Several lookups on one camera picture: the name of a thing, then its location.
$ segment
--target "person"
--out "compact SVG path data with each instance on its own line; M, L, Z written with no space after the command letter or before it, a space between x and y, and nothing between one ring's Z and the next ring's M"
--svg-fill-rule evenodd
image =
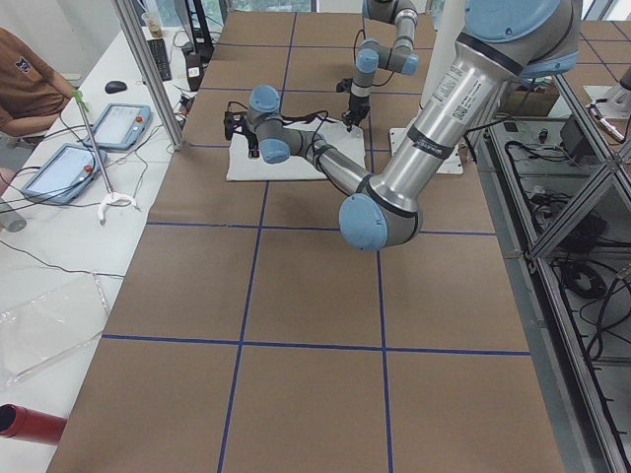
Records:
M16 174L10 169L0 168L0 195L4 194L4 191L9 188L14 175Z
M50 128L74 88L19 38L0 28L0 131L24 136Z

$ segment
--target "white desk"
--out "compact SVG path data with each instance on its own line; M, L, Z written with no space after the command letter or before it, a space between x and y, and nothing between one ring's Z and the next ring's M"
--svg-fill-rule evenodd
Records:
M175 106L181 93L175 86L187 90L188 85L183 56L176 47L171 47L175 30L166 30L165 34L167 49L171 51L171 68L174 78L164 84L170 101ZM107 95L104 86L110 80L125 82L128 90ZM92 122L110 102L144 103L155 110L122 33L114 39L80 89L90 108L89 117ZM62 118L71 126L82 123L74 101L71 101L63 111ZM141 137L141 141L160 124L160 117L153 112L152 121ZM50 129L50 133L63 128L64 125L57 120ZM85 130L81 128L76 131L82 138L86 135ZM42 165L64 143L75 141L76 138L71 133L63 133L43 141L35 149L26 166ZM27 220L27 226L15 234L0 232L0 239L27 250L50 264L68 269L124 275L144 229L149 209L167 170L172 150L171 142L163 128L158 130L153 138L139 150L140 155L148 163L143 184L136 195L140 211L133 207L109 207L105 210L106 223L101 226L97 218L96 206L74 208L34 205L19 210ZM122 156L124 154L108 153L110 163ZM131 194L144 167L145 165L133 155L129 156L124 164L109 167L108 175L114 190ZM18 175L13 184L21 188L29 178L30 174L25 172ZM105 185L101 176L98 175L74 203L79 205L98 203L104 196ZM6 201L12 201L22 196L17 190L10 188L3 197ZM29 202L22 202L12 205L19 209L28 204ZM0 288L2 288L0 289L0 311L28 303L78 277L81 275L45 268L29 256L0 245ZM101 277L100 280L106 301L111 307L122 280L110 277ZM0 392L0 404L20 404L67 417L72 410L95 349L96 344L37 376ZM42 473L46 470L54 450L54 446L0 439L0 471Z

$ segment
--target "barcode label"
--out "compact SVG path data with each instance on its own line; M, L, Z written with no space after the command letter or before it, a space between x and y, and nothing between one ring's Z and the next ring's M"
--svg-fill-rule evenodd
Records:
M465 71L452 66L432 94L432 101L443 108L448 116L466 124L485 103L492 90L493 84L488 80L480 80L475 70Z

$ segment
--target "red cylinder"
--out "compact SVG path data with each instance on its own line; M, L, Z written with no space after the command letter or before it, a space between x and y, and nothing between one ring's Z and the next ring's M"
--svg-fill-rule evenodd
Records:
M57 445L66 419L14 404L0 407L0 437Z

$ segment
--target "blue joint cap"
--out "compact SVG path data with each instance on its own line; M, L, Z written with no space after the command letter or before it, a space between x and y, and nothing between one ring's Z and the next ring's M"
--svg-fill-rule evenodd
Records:
M464 22L474 37L486 42L508 42L543 25L561 0L467 0Z
M272 86L256 86L249 96L249 106L256 111L270 113L280 107L280 96Z
M562 74L572 69L578 60L579 51L573 52L563 57L557 57L549 61L537 62L536 64L528 64L520 79L537 79L539 77L551 76L554 74Z
M377 203L364 194L347 197L339 209L339 227L344 239L362 251L386 246L387 221Z
M403 69L401 69L401 74L406 76L413 76L416 74L416 70L418 69L418 65L420 60L416 54L410 54L405 59L405 64L403 64Z
M375 72L379 67L379 55L374 49L362 49L357 54L355 67L364 74Z
M269 165L277 165L289 160L291 156L289 145L276 138L267 138L258 144L263 160Z

